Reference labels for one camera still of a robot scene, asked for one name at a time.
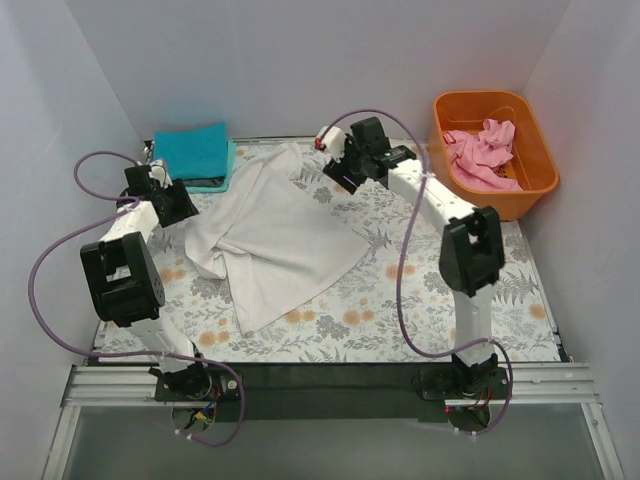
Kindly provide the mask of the white t shirt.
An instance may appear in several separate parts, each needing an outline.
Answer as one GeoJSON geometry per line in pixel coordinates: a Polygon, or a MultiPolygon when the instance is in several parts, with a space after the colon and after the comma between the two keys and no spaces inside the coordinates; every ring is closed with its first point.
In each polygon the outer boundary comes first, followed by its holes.
{"type": "Polygon", "coordinates": [[[324,292],[369,249],[296,186],[302,166],[296,143],[246,162],[228,190],[185,228],[185,253],[198,273],[228,280],[242,334],[324,292]]]}

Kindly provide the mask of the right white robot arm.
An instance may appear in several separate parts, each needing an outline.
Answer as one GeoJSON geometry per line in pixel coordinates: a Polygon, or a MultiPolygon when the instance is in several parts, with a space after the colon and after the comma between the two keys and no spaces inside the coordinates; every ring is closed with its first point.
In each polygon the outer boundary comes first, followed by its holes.
{"type": "Polygon", "coordinates": [[[492,301],[505,264],[500,218],[492,207],[479,208],[461,199],[429,171],[421,145],[392,146],[379,120],[380,111],[348,132],[336,124],[323,127],[314,140],[329,154],[323,172],[349,193],[372,180],[412,206],[411,217],[423,217],[440,234],[438,269],[453,293],[456,321],[450,383],[464,397],[489,389],[498,373],[492,336],[492,301]]]}

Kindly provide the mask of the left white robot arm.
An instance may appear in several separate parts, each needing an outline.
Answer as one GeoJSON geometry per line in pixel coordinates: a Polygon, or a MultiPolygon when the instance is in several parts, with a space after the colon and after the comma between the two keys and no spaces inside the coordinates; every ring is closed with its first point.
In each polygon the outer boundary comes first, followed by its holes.
{"type": "Polygon", "coordinates": [[[94,308],[104,322],[134,335],[158,366],[150,373],[171,392],[205,398],[211,373],[197,360],[194,343],[161,311],[165,289],[147,241],[156,227],[198,213],[184,183],[173,181],[162,162],[125,170],[128,183],[116,202],[117,218],[100,240],[81,248],[80,258],[94,308]]]}

